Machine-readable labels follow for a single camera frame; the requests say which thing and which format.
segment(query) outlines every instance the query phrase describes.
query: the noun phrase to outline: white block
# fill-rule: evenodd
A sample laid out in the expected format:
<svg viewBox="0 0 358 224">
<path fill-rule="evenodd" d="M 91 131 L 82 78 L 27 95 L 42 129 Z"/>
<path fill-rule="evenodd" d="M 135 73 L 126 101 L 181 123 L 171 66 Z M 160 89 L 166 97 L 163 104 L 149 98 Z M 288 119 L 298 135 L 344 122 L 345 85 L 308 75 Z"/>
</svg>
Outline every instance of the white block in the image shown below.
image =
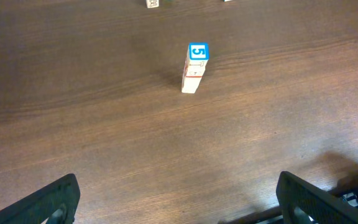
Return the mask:
<svg viewBox="0 0 358 224">
<path fill-rule="evenodd" d="M 150 9 L 154 7 L 159 7 L 160 3 L 159 0 L 146 0 L 146 5 Z"/>
<path fill-rule="evenodd" d="M 187 49 L 187 64 L 192 70 L 205 70 L 209 59 L 208 45 L 206 43 L 190 43 Z"/>
<path fill-rule="evenodd" d="M 196 77 L 183 77 L 181 84 L 182 93 L 195 93 L 198 85 L 200 84 L 201 78 Z"/>
<path fill-rule="evenodd" d="M 195 93 L 209 59 L 207 43 L 190 43 L 183 69 L 182 93 Z"/>
</svg>

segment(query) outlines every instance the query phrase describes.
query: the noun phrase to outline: blue number 5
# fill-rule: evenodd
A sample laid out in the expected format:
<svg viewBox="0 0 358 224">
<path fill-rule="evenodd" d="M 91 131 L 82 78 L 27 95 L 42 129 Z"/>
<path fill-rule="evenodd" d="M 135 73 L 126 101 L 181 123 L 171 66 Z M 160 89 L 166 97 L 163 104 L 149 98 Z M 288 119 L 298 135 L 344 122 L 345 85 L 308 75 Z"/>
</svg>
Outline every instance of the blue number 5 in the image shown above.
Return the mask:
<svg viewBox="0 0 358 224">
<path fill-rule="evenodd" d="M 199 55 L 199 54 L 205 54 L 205 49 L 193 49 L 193 54 Z"/>
</svg>

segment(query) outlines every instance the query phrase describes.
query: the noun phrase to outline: distant block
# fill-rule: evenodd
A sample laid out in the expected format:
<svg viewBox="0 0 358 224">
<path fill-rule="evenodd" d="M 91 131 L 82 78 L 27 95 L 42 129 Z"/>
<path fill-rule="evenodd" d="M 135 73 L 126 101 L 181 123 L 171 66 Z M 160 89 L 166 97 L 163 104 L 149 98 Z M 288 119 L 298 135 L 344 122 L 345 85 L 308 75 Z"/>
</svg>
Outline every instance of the distant block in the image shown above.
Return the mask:
<svg viewBox="0 0 358 224">
<path fill-rule="evenodd" d="M 154 7 L 159 7 L 160 3 L 159 0 L 146 0 L 146 5 L 150 9 Z"/>
</svg>

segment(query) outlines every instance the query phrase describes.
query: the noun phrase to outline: table surface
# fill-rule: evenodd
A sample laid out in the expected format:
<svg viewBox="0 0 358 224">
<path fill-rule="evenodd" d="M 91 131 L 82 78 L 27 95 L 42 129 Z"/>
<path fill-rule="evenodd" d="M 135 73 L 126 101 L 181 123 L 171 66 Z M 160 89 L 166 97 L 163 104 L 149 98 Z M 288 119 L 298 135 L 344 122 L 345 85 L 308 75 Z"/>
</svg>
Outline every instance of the table surface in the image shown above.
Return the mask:
<svg viewBox="0 0 358 224">
<path fill-rule="evenodd" d="M 358 1 L 0 0 L 0 209 L 74 173 L 76 223 L 217 223 L 282 170 L 358 172 Z"/>
</svg>

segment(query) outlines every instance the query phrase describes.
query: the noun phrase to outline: white cube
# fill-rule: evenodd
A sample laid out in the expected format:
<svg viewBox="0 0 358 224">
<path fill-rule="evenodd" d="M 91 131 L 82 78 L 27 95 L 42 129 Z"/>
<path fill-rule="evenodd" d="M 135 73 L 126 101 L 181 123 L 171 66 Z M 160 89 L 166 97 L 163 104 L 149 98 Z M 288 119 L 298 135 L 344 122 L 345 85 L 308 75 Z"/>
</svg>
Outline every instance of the white cube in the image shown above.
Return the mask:
<svg viewBox="0 0 358 224">
<path fill-rule="evenodd" d="M 182 93 L 195 93 L 200 84 L 201 77 L 183 77 L 181 84 Z"/>
<path fill-rule="evenodd" d="M 185 61 L 185 69 L 183 70 L 184 77 L 202 77 L 205 72 L 205 67 L 189 66 L 187 60 Z"/>
<path fill-rule="evenodd" d="M 146 5 L 148 8 L 159 7 L 159 0 L 146 0 Z"/>
<path fill-rule="evenodd" d="M 207 43 L 190 43 L 187 49 L 187 65 L 191 70 L 205 70 L 209 59 Z"/>
</svg>

